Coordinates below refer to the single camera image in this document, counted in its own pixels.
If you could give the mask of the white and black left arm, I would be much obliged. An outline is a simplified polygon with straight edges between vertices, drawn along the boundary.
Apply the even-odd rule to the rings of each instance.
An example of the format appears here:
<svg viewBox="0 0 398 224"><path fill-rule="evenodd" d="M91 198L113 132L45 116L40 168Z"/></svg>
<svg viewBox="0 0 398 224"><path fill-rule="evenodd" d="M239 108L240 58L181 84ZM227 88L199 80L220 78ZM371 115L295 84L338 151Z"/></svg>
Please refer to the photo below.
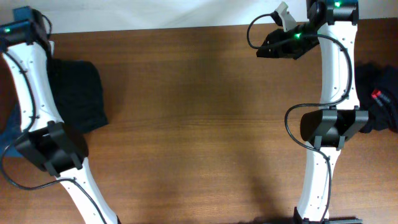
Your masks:
<svg viewBox="0 0 398 224"><path fill-rule="evenodd" d="M1 57L14 82L21 134L11 147L62 185L86 223L118 223L90 171L84 134L108 122L91 62L53 56L52 23L29 6L1 26Z"/></svg>

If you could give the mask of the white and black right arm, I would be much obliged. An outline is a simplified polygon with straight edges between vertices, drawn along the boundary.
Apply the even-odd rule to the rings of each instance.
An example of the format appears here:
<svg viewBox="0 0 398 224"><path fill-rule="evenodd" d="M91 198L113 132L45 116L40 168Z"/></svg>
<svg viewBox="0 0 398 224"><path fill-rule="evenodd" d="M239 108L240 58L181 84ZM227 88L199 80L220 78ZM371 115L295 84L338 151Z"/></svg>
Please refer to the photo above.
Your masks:
<svg viewBox="0 0 398 224"><path fill-rule="evenodd" d="M300 121L301 138L293 138L307 151L302 194L292 223L333 223L329 207L336 162L349 141L368 122L360 108L355 74L354 46L359 21L357 1L307 1L308 22L298 24L281 2L271 13L279 26L256 55L297 60L316 46L322 54L322 92L318 103L301 103L287 110L314 107Z"/></svg>

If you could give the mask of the black trousers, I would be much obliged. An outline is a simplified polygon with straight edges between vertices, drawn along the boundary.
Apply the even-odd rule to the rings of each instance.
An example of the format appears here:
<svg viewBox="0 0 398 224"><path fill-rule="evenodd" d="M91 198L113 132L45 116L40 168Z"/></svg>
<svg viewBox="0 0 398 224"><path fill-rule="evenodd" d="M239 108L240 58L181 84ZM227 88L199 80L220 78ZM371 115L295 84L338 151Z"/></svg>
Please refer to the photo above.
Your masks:
<svg viewBox="0 0 398 224"><path fill-rule="evenodd" d="M67 126L85 134L109 124L101 78L91 62L55 58L47 71L55 105Z"/></svg>

